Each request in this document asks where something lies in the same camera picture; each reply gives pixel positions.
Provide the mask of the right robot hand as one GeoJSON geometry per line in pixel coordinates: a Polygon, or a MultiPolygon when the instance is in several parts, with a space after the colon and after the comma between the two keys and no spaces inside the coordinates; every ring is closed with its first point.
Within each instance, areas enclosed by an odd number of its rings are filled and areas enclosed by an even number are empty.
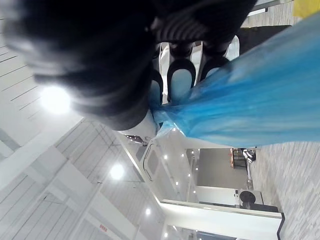
{"type": "Polygon", "coordinates": [[[67,90],[71,107],[116,131],[146,116],[162,42],[230,41],[254,0],[3,0],[6,45],[35,81],[67,90]]]}

